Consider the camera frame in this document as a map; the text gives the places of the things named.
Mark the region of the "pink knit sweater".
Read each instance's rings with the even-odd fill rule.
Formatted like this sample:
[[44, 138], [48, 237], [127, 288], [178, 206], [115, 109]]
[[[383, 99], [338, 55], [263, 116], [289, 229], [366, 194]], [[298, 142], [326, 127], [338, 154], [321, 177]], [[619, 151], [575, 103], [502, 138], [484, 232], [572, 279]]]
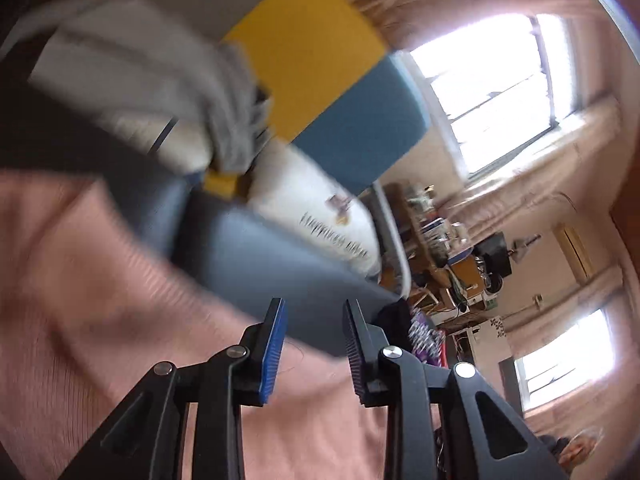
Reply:
[[[58, 478], [154, 364], [204, 362], [248, 324], [141, 246], [102, 182], [2, 172], [1, 442], [24, 478]], [[386, 411], [297, 340], [242, 426], [248, 478], [382, 477]]]

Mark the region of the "elderly person in background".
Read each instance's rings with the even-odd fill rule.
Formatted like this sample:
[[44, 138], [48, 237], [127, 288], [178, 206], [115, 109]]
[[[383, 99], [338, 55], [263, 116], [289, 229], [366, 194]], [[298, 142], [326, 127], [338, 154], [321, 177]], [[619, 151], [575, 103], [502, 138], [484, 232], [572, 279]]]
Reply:
[[541, 434], [538, 439], [570, 477], [578, 466], [590, 459], [602, 437], [602, 428], [589, 427], [574, 437], [557, 438], [551, 434]]

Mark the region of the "leopard print garment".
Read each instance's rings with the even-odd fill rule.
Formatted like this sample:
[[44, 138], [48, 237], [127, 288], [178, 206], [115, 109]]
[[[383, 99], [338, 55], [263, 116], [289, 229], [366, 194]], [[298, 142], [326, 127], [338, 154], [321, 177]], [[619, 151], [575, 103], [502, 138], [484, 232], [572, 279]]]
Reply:
[[412, 353], [419, 361], [447, 367], [446, 335], [420, 309], [410, 307], [401, 299], [378, 312], [374, 325], [384, 330], [393, 346]]

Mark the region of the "wooden cluttered desk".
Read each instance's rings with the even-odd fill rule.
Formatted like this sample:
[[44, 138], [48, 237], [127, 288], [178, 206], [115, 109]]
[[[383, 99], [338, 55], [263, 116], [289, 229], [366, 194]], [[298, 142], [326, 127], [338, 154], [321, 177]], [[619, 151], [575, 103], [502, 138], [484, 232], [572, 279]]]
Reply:
[[410, 307], [438, 324], [497, 307], [501, 283], [473, 247], [466, 227], [442, 217], [432, 188], [390, 183], [383, 186], [409, 265]]

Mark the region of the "black monitor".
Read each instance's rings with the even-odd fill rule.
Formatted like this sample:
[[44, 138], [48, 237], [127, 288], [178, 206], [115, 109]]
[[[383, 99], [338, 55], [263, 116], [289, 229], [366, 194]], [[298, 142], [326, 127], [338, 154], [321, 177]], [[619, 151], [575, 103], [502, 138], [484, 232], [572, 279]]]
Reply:
[[495, 232], [476, 244], [473, 255], [482, 265], [488, 294], [498, 294], [503, 280], [512, 274], [509, 249], [503, 232]]

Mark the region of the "white printed cushion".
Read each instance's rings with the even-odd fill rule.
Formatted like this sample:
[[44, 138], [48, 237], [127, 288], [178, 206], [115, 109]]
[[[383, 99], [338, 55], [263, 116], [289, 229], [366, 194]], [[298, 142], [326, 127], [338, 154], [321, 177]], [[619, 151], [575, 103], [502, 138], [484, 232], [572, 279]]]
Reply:
[[[99, 116], [98, 124], [197, 184], [213, 160], [205, 129], [175, 117], [121, 110]], [[370, 212], [297, 148], [280, 140], [267, 143], [250, 170], [247, 206], [365, 278], [380, 274]]]

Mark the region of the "grey yellow blue sofa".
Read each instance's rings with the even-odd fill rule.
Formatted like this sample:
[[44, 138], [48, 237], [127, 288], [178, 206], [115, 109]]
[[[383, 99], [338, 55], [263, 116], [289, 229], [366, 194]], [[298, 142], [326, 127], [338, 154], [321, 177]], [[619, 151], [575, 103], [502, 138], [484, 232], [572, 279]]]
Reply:
[[347, 0], [152, 0], [209, 39], [238, 42], [273, 98], [274, 132], [366, 196], [407, 296], [411, 276], [380, 179], [430, 126], [408, 70]]

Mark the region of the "grey sweatshirt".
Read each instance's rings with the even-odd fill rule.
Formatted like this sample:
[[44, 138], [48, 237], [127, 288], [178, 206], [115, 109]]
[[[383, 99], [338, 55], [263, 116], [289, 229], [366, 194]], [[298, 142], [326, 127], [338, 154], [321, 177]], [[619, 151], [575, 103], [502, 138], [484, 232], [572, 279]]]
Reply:
[[177, 174], [244, 174], [269, 140], [269, 98], [241, 49], [149, 0], [55, 0], [4, 46], [42, 32], [30, 82]]

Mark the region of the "pink patterned curtain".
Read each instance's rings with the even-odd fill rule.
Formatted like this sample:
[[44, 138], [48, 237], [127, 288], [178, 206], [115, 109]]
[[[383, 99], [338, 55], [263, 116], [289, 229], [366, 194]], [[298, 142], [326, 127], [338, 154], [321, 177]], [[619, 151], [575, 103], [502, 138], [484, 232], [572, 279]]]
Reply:
[[639, 122], [639, 65], [597, 0], [349, 0], [395, 49], [412, 50], [456, 28], [498, 14], [550, 13], [567, 21], [576, 61], [578, 101], [612, 94], [622, 131], [567, 182], [589, 209], [613, 206], [634, 157]]

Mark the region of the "wall air conditioner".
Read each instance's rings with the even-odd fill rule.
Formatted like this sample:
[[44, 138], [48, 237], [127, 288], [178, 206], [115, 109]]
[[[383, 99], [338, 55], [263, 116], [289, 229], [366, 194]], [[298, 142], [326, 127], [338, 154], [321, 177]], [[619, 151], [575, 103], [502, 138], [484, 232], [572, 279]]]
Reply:
[[553, 234], [576, 282], [579, 284], [589, 282], [596, 271], [577, 231], [565, 223], [559, 223], [553, 228]]

